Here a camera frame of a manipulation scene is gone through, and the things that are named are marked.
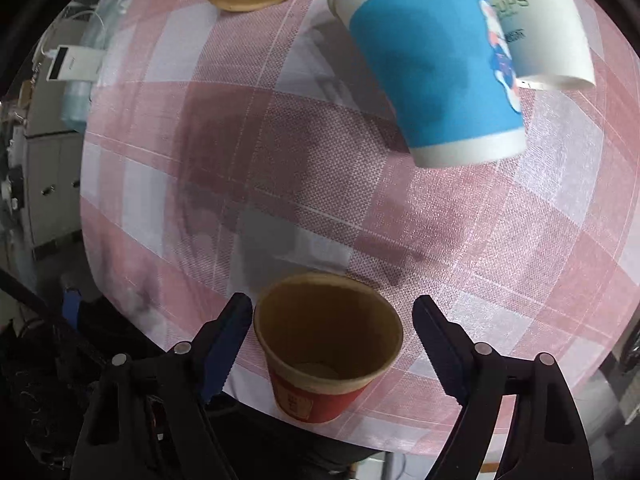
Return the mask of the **red kraft paper cup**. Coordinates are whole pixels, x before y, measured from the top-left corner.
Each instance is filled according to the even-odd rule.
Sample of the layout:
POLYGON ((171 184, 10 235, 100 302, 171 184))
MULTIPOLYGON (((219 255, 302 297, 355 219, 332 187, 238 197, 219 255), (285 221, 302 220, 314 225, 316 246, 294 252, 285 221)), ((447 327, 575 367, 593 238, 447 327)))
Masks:
POLYGON ((306 273, 266 289, 254 311, 277 406, 305 424, 332 422, 399 356, 404 328, 371 287, 306 273))

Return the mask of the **green white paper cup right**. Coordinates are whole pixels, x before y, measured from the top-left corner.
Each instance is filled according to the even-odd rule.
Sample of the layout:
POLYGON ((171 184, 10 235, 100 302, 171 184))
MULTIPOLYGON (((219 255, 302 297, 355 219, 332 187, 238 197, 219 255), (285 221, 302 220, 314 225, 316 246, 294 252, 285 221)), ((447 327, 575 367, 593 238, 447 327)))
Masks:
POLYGON ((532 90, 596 86, 588 38, 574 0, 489 0, 509 46, 516 82, 532 90))

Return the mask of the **blue white paper cup front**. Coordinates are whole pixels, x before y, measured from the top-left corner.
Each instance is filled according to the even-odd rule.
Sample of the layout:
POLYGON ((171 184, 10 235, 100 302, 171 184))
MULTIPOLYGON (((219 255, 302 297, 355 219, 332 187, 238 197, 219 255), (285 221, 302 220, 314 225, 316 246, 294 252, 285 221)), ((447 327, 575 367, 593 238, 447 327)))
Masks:
POLYGON ((489 0, 328 0, 385 92, 414 163, 521 154, 512 55, 489 0))

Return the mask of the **pink checked tablecloth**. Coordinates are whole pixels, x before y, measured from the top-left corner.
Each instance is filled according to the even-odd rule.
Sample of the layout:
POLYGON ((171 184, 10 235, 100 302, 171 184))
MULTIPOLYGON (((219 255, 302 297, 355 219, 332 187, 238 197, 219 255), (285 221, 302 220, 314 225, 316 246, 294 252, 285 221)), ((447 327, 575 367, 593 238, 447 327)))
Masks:
POLYGON ((427 170, 326 0, 132 0, 82 155, 100 291, 168 348, 235 292, 346 274, 404 322, 429 294, 473 339, 549 352, 580 386, 639 303, 639 59, 575 2, 596 86, 523 92, 520 157, 427 170))

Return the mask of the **teal checked tablecloth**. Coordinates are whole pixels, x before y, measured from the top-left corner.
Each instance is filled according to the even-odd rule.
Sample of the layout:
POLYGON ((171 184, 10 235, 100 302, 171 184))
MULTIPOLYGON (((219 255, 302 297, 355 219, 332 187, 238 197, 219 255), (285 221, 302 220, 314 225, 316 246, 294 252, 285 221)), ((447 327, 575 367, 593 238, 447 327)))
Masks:
POLYGON ((61 119, 70 130, 86 131, 93 88, 104 79, 102 73, 112 57, 108 50, 133 1, 99 0, 95 9, 81 13, 89 19, 80 45, 60 47, 64 53, 60 76, 65 82, 61 119))

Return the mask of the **white power bank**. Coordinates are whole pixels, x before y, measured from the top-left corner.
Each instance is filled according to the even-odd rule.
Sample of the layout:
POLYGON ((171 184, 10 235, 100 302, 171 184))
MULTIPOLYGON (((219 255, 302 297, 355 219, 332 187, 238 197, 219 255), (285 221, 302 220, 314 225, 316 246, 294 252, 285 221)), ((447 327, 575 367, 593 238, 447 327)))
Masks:
POLYGON ((96 82, 106 51, 83 46, 59 46, 52 58, 48 81, 96 82))

